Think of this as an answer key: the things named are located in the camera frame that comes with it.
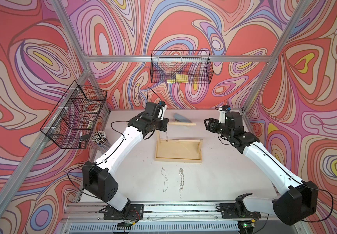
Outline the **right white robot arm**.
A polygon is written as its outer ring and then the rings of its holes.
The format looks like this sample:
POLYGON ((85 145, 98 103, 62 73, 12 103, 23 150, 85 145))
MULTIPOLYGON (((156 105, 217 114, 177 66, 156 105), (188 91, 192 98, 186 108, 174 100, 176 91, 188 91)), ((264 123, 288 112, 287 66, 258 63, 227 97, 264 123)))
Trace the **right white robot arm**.
POLYGON ((245 213, 266 213, 277 216, 284 224, 294 225, 316 213, 319 188, 312 181, 304 181, 280 163, 254 134, 244 130, 238 112, 221 111, 219 119, 204 120, 205 129, 217 134, 249 158, 271 181, 278 195, 259 198, 245 193, 236 198, 236 209, 245 213))

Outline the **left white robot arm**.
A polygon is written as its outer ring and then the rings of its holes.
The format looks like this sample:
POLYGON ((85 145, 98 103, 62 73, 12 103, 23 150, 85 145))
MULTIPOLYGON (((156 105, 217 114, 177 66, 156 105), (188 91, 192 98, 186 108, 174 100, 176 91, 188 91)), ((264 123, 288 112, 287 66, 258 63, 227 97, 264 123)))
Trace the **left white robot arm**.
POLYGON ((148 134, 167 131, 166 109, 164 101, 147 102, 145 110, 127 122, 119 139, 100 158, 82 166, 84 189, 120 212, 127 210, 130 200, 119 192, 115 173, 132 149, 148 139, 148 134))

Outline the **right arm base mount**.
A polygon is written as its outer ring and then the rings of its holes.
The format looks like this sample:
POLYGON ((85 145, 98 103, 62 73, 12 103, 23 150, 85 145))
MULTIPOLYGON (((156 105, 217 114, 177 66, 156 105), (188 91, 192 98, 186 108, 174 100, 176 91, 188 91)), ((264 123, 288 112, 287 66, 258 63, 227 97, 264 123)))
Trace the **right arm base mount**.
POLYGON ((223 219, 233 219, 233 218, 249 218, 259 220, 261 218, 260 212, 250 212, 246 209, 243 199, 247 196, 252 195, 252 193, 245 193, 239 195, 235 202, 232 203, 220 203, 216 205, 216 210, 219 211, 223 219))

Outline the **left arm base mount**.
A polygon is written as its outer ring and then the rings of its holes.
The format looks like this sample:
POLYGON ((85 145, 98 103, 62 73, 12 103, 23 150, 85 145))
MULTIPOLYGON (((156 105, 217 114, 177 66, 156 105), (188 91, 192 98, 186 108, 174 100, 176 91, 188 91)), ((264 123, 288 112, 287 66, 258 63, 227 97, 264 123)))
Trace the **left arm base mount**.
POLYGON ((131 203, 128 199, 125 208, 121 211, 115 209, 111 205, 107 205, 104 209, 99 211, 104 214, 104 220, 131 220, 138 221, 143 219, 144 204, 131 203))

